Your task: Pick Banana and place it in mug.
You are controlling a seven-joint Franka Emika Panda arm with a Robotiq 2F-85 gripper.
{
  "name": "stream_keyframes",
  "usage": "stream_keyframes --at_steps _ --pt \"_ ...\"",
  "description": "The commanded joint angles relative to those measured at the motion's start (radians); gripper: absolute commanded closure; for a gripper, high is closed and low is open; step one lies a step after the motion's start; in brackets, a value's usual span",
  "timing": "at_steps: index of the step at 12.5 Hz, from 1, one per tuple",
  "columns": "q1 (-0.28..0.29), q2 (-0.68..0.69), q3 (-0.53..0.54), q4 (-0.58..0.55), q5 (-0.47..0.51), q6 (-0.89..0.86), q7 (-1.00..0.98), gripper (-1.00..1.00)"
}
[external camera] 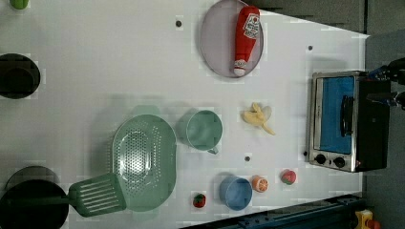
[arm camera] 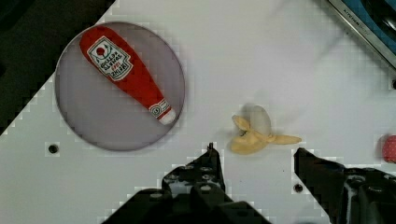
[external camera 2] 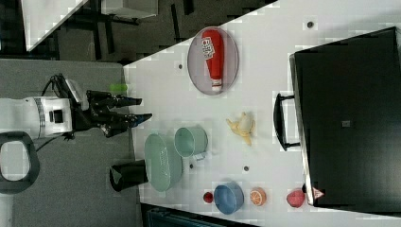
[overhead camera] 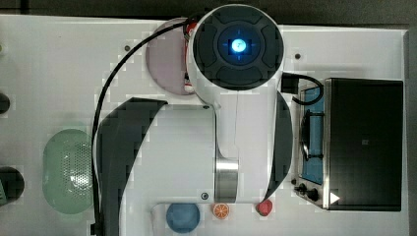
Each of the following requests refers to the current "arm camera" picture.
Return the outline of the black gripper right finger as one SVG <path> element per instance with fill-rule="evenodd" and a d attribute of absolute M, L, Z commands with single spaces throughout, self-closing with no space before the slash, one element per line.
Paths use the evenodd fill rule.
<path fill-rule="evenodd" d="M 294 173 L 332 224 L 396 224 L 394 175 L 375 168 L 347 168 L 302 147 L 293 159 Z"/>

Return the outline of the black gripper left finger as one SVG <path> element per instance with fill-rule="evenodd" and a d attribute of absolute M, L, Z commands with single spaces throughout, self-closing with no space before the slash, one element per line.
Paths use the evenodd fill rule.
<path fill-rule="evenodd" d="M 178 166 L 158 189 L 142 189 L 102 224 L 271 224 L 246 202 L 225 190 L 219 153 L 208 145 L 203 155 Z"/>

